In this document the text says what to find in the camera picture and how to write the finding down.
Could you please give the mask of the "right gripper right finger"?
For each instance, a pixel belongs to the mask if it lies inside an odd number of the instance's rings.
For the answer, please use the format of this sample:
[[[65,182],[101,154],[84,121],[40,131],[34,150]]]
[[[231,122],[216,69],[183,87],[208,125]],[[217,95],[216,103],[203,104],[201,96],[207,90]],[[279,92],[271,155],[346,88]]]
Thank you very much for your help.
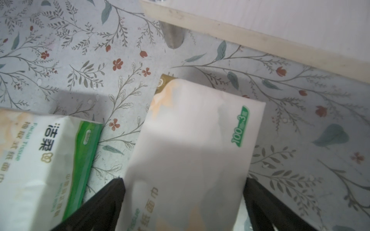
[[[244,201],[254,231],[315,231],[255,179],[244,186]]]

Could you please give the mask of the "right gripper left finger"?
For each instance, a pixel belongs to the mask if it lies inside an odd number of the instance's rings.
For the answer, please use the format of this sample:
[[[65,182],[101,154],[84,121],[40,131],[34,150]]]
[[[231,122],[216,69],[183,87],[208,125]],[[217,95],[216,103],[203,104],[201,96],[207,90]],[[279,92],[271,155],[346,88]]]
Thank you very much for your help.
[[[54,231],[114,231],[125,196],[122,178],[111,180]]]

